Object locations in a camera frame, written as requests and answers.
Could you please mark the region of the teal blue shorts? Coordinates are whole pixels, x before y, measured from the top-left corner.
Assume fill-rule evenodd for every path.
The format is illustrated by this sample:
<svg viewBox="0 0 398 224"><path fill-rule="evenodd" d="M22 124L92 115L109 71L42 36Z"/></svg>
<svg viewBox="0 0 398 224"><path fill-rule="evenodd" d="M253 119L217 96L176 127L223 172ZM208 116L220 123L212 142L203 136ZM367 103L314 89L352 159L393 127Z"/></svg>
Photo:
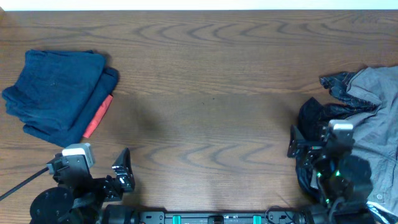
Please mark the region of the teal blue shorts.
<svg viewBox="0 0 398 224"><path fill-rule="evenodd" d="M28 50L19 78L2 91L6 111L45 132L68 129L105 65L105 57L92 51Z"/></svg>

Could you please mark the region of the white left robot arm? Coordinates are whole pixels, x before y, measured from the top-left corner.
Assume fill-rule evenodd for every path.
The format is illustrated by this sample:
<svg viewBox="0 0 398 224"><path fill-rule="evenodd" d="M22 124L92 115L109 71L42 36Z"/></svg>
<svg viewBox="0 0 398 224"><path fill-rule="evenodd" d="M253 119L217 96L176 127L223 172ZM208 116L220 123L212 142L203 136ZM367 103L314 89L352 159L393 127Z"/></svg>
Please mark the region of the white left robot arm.
<svg viewBox="0 0 398 224"><path fill-rule="evenodd" d="M36 196L30 206L31 223L112 224L266 224L305 223L303 213L278 206L265 212L170 213L143 211L121 205L124 194L133 192L135 180L128 148L112 165L115 177L92 178L95 163L88 143L72 144L46 164L58 184Z"/></svg>

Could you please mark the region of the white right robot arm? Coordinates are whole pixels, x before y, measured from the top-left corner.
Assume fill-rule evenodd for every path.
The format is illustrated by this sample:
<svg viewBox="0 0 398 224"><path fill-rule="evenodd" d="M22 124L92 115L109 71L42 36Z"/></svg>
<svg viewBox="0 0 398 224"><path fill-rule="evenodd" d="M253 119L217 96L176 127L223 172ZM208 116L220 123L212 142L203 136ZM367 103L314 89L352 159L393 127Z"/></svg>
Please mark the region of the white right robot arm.
<svg viewBox="0 0 398 224"><path fill-rule="evenodd" d="M354 140L294 141L297 165L315 173L318 204L294 215L295 223L374 223L366 202L373 189L369 162L353 156Z"/></svg>

